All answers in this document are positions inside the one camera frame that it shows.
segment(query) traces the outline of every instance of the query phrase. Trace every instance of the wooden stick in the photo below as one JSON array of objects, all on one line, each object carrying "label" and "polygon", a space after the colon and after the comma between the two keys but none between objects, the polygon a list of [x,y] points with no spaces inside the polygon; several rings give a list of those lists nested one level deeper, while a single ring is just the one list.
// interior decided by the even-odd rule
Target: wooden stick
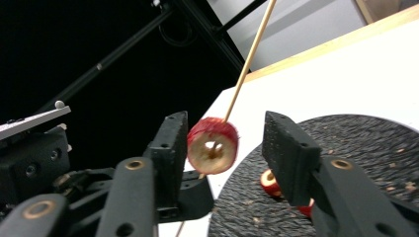
[{"label": "wooden stick", "polygon": [[225,115],[225,118],[224,118],[223,122],[227,122],[228,118],[230,117],[230,114],[231,114],[231,111],[233,110],[233,107],[234,107],[235,101],[237,99],[238,93],[240,92],[241,86],[243,85],[244,79],[246,78],[246,75],[249,71],[250,63],[253,60],[253,57],[254,57],[255,52],[256,52],[256,48],[258,47],[259,42],[262,38],[262,34],[264,33],[264,31],[266,29],[266,26],[268,25],[268,20],[271,17],[271,13],[272,13],[272,10],[274,9],[274,6],[275,6],[276,2],[277,2],[277,0],[271,0],[269,2],[268,8],[266,9],[266,12],[265,12],[265,16],[262,19],[262,23],[259,27],[258,32],[256,33],[256,37],[253,40],[253,44],[250,47],[249,55],[247,56],[247,59],[244,62],[243,69],[241,70],[240,76],[239,76],[238,81],[237,81],[236,90],[235,90],[233,99],[230,103],[230,106],[228,108],[227,114]]}]

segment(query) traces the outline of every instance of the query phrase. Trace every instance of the black cable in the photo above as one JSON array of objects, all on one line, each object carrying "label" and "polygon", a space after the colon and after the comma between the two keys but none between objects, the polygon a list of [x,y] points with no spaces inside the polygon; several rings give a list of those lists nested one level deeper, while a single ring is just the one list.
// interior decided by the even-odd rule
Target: black cable
[{"label": "black cable", "polygon": [[191,45],[193,42],[197,40],[198,34],[194,33],[194,30],[191,24],[187,20],[184,20],[183,23],[187,29],[187,34],[186,34],[186,37],[182,40],[176,40],[176,39],[171,38],[167,34],[166,30],[164,29],[163,24],[158,26],[158,30],[160,32],[160,35],[163,37],[163,39],[170,45],[177,46],[177,47],[186,47],[186,46]]}]

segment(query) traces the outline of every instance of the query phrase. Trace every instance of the white table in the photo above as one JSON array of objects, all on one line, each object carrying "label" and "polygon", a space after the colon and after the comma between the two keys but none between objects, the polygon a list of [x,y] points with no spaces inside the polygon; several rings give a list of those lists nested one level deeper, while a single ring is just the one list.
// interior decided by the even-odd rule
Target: white table
[{"label": "white table", "polygon": [[[234,166],[209,176],[215,198],[240,162],[262,142],[266,111],[295,122],[355,114],[389,119],[419,132],[419,20],[352,43],[243,85],[229,121],[239,132]],[[204,117],[223,118],[234,89],[224,90]],[[186,170],[192,170],[187,164]],[[175,236],[180,223],[162,224]],[[210,214],[187,221],[180,236],[207,236]]]}]

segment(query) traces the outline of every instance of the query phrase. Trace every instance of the brass screw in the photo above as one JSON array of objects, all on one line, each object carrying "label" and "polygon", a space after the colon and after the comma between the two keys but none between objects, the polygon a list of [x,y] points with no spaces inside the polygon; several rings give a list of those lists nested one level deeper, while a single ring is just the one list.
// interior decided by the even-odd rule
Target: brass screw
[{"label": "brass screw", "polygon": [[23,215],[27,219],[37,219],[50,213],[54,208],[55,203],[52,200],[41,200],[26,208]]},{"label": "brass screw", "polygon": [[351,170],[353,168],[352,164],[345,160],[332,160],[331,163],[334,167],[342,170]]},{"label": "brass screw", "polygon": [[144,167],[144,163],[142,161],[131,161],[126,164],[126,168],[129,170],[138,170]]}]

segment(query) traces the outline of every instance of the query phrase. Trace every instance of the apple slice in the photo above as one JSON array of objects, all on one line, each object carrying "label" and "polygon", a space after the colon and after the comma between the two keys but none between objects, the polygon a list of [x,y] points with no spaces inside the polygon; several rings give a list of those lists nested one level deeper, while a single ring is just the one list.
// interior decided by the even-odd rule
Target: apple slice
[{"label": "apple slice", "polygon": [[313,209],[313,206],[314,206],[314,199],[312,198],[310,200],[309,205],[297,206],[297,208],[299,212],[301,212],[303,215],[307,216],[308,218],[311,218],[311,210]]},{"label": "apple slice", "polygon": [[271,169],[266,170],[261,175],[261,186],[263,190],[273,198],[279,198],[281,196],[281,188],[272,174]]},{"label": "apple slice", "polygon": [[228,170],[234,164],[237,148],[237,130],[222,118],[201,119],[188,133],[188,160],[202,174]]}]

